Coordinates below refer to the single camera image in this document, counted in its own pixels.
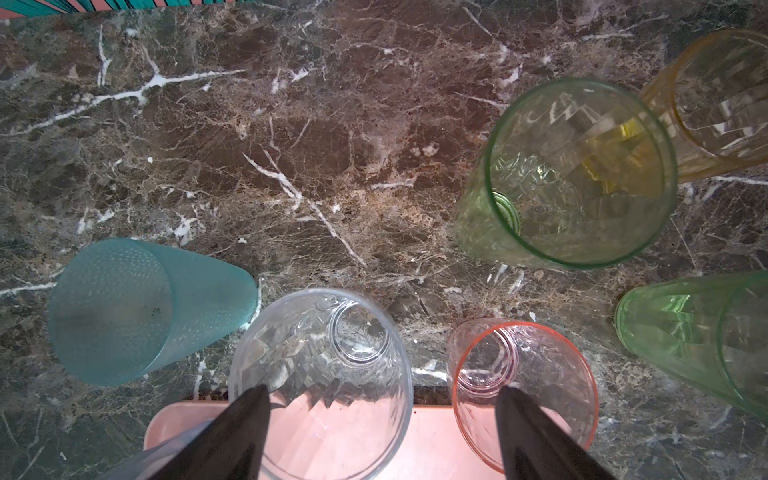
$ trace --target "pink tray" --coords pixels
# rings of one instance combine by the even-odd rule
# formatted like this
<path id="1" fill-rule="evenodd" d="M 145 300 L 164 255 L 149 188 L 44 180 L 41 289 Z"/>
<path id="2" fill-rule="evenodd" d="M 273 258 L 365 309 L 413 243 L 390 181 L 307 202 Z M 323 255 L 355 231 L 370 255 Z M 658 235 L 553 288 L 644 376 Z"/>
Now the pink tray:
<path id="1" fill-rule="evenodd" d="M 215 419 L 229 402 L 173 403 L 154 416 L 144 436 L 144 450 L 190 429 L 205 420 Z M 416 406 L 405 439 L 395 458 L 376 479 L 473 478 L 501 480 L 504 475 L 487 466 L 469 448 L 456 425 L 449 406 Z M 259 479 L 267 480 L 264 474 Z"/>

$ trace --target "clear glass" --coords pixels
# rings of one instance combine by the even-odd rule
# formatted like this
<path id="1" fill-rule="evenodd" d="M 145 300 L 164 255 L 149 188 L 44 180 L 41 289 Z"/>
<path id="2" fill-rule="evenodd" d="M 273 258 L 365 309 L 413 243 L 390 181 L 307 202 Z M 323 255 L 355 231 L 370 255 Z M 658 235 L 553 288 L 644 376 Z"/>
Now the clear glass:
<path id="1" fill-rule="evenodd" d="M 636 288 L 616 332 L 633 353 L 732 405 L 768 419 L 768 272 Z"/>
<path id="2" fill-rule="evenodd" d="M 768 160 L 768 37 L 716 31 L 691 44 L 643 89 L 667 126 L 680 182 Z"/>
<path id="3" fill-rule="evenodd" d="M 504 471 L 495 419 L 502 386 L 529 394 L 589 448 L 598 427 L 598 388 L 587 361 L 561 334 L 537 323 L 475 319 L 456 327 L 446 353 L 459 430 L 494 470 Z"/>
<path id="4" fill-rule="evenodd" d="M 253 277 L 237 266 L 114 238 L 84 248 L 59 276 L 48 333 L 71 374 L 117 385 L 234 332 L 258 300 Z"/>
<path id="5" fill-rule="evenodd" d="M 664 127 L 634 95 L 554 81 L 496 124 L 458 204 L 455 235 L 485 260 L 595 268 L 640 252 L 674 209 Z"/>
<path id="6" fill-rule="evenodd" d="M 406 434 L 411 368 L 392 317 L 357 293 L 301 290 L 248 328 L 230 402 L 265 384 L 273 410 L 262 471 L 271 478 L 373 478 Z"/>

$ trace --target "green glass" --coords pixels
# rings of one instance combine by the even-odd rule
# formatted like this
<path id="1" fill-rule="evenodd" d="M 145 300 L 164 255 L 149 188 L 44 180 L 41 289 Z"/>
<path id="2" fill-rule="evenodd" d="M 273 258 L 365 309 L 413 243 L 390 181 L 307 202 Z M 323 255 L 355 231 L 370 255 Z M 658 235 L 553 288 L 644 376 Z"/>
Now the green glass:
<path id="1" fill-rule="evenodd" d="M 655 366 L 768 419 L 768 272 L 636 288 L 619 302 L 616 332 Z"/>
<path id="2" fill-rule="evenodd" d="M 455 235 L 485 260 L 607 266 L 649 245 L 676 197 L 674 149 L 648 107 L 615 86 L 567 78 L 529 91 L 496 124 Z"/>

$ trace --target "brown marble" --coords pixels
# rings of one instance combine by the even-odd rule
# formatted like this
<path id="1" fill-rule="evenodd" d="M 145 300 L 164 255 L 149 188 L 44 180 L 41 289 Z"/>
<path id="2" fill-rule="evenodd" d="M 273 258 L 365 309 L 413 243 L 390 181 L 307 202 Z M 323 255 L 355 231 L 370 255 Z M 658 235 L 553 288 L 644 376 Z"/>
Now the brown marble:
<path id="1" fill-rule="evenodd" d="M 618 478 L 764 478 L 766 426 L 629 354 L 612 316 L 635 286 L 764 269 L 766 167 L 680 186 L 659 240 L 602 270 L 473 260 L 450 223 L 521 93 L 567 75 L 638 91 L 722 27 L 768 32 L 768 9 L 292 0 L 0 23 L 0 478 L 94 478 L 141 449 L 163 406 L 226 392 L 239 333 L 113 388 L 58 365 L 47 288 L 108 237 L 241 266 L 265 303 L 308 286 L 367 293 L 395 318 L 422 403 L 447 401 L 457 322 L 534 319 L 591 364 L 591 453 Z"/>

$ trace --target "teal cup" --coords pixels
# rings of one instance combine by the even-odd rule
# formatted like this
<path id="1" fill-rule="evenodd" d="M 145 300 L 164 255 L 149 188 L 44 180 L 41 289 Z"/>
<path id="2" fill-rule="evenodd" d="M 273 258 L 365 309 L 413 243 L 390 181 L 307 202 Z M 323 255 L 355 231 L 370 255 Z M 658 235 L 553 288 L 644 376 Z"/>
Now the teal cup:
<path id="1" fill-rule="evenodd" d="M 253 277 L 237 266 L 115 238 L 84 248 L 61 273 L 48 333 L 72 375 L 118 385 L 229 335 L 258 300 Z"/>

